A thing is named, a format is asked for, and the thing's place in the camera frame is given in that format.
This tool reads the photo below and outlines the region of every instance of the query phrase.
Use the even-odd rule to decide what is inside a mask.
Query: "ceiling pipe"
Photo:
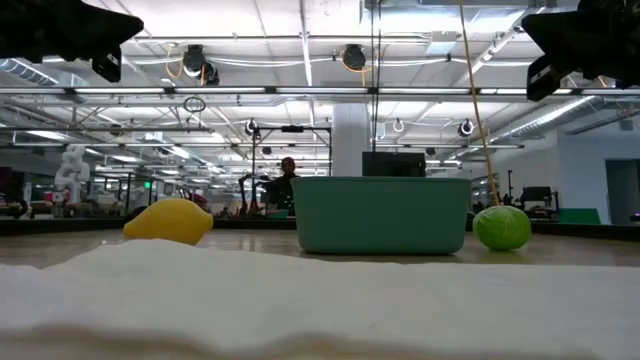
[[[634,110],[634,111],[620,111],[618,114],[611,116],[607,119],[602,119],[599,121],[596,121],[592,124],[589,125],[585,125],[582,126],[580,128],[577,129],[573,129],[571,131],[567,131],[565,134],[566,135],[579,135],[579,134],[584,134],[586,132],[589,132],[591,130],[595,130],[607,125],[611,125],[620,121],[624,121],[624,120],[628,120],[631,118],[636,117],[638,114],[640,114],[640,111],[638,110]]]
[[[566,125],[590,112],[596,112],[604,107],[604,99],[600,96],[589,96],[567,101],[563,104],[548,105],[538,110],[532,111],[519,119],[510,122],[507,126],[496,131],[489,139],[489,147],[496,143],[509,141],[512,139],[522,140],[537,135],[542,135],[558,126]],[[477,146],[482,145],[480,140],[472,143]],[[474,149],[466,149],[457,154],[453,154],[449,159],[460,158],[466,154],[473,153]]]
[[[58,85],[58,80],[16,59],[0,60],[0,70],[36,86]]]

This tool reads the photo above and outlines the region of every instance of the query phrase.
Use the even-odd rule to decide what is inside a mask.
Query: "white robot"
[[[64,200],[64,189],[69,190],[68,201],[70,203],[80,201],[80,183],[82,181],[89,181],[91,177],[89,164],[82,162],[84,152],[85,149],[83,146],[69,145],[67,151],[62,154],[62,165],[56,173],[54,181],[56,186],[54,202],[61,203]]]

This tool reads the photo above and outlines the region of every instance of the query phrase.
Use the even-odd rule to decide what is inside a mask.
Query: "green box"
[[[317,254],[452,254],[464,243],[466,179],[292,180],[300,246]]]

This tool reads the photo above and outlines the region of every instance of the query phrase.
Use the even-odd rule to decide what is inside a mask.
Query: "monitor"
[[[520,201],[551,201],[551,187],[533,186],[522,189]]]
[[[363,152],[363,176],[425,177],[423,153]]]

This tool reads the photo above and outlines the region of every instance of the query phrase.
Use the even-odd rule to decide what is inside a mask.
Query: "yellow lemon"
[[[185,199],[166,199],[149,206],[124,226],[127,239],[166,239],[195,245],[213,227],[213,216]]]

